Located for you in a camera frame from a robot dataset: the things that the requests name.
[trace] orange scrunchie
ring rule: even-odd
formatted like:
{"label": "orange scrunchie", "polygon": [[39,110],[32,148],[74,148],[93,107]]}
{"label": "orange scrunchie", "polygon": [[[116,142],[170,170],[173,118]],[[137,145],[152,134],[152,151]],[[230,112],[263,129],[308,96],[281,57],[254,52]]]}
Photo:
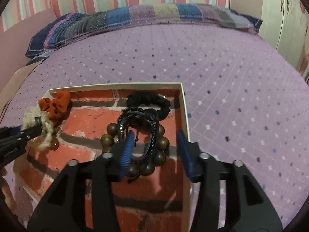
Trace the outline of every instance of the orange scrunchie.
{"label": "orange scrunchie", "polygon": [[49,112],[49,119],[56,126],[62,115],[67,113],[70,102],[70,92],[68,90],[58,90],[53,100],[42,98],[38,101],[38,104],[41,111]]}

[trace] beige blanket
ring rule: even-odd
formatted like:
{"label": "beige blanket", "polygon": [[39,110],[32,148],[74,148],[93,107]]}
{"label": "beige blanket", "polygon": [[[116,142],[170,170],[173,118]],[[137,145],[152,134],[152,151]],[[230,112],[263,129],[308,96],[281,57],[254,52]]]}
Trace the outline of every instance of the beige blanket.
{"label": "beige blanket", "polygon": [[15,94],[18,92],[19,88],[25,81],[25,79],[29,76],[29,74],[43,62],[43,60],[36,62],[32,65],[25,66],[19,69],[7,82],[7,85],[3,88],[0,93],[0,123],[4,117],[4,114],[7,110],[9,103],[12,101]]}

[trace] black leather bracelet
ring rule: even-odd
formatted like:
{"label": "black leather bracelet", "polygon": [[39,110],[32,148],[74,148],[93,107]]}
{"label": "black leather bracelet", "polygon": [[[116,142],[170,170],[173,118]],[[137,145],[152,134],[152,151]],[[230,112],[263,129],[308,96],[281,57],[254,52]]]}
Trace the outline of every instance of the black leather bracelet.
{"label": "black leather bracelet", "polygon": [[141,104],[155,104],[159,106],[161,108],[160,110],[157,110],[159,121],[165,119],[170,112],[171,102],[158,94],[146,91],[137,91],[128,96],[128,108],[139,107]]}
{"label": "black leather bracelet", "polygon": [[118,138],[120,140],[125,140],[128,132],[130,119],[136,116],[142,116],[150,123],[150,136],[146,150],[144,151],[142,156],[139,157],[132,156],[131,158],[131,161],[133,163],[142,164],[149,160],[155,148],[159,130],[159,120],[157,111],[154,109],[144,110],[138,107],[131,107],[124,110],[120,115],[120,117],[118,118]]}

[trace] white wardrobe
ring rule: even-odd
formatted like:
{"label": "white wardrobe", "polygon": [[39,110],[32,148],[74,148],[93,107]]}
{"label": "white wardrobe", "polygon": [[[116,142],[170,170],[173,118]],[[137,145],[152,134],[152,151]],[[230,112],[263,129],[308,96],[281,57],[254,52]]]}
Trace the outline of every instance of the white wardrobe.
{"label": "white wardrobe", "polygon": [[300,0],[263,0],[262,20],[259,35],[296,68],[307,23]]}

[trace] purple bed sheet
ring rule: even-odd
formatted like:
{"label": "purple bed sheet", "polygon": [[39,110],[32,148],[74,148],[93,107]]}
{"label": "purple bed sheet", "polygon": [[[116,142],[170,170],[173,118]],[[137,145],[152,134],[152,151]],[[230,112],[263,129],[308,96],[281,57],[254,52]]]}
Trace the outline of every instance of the purple bed sheet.
{"label": "purple bed sheet", "polygon": [[[293,219],[309,190],[309,89],[258,35],[175,24],[92,36],[39,65],[1,126],[21,124],[26,108],[50,88],[141,81],[182,82],[191,140],[221,161],[243,160],[283,226]],[[7,169],[17,215],[26,224],[36,204],[15,181],[12,164]],[[197,194],[194,185],[192,212]],[[221,194],[224,202],[224,188]]]}

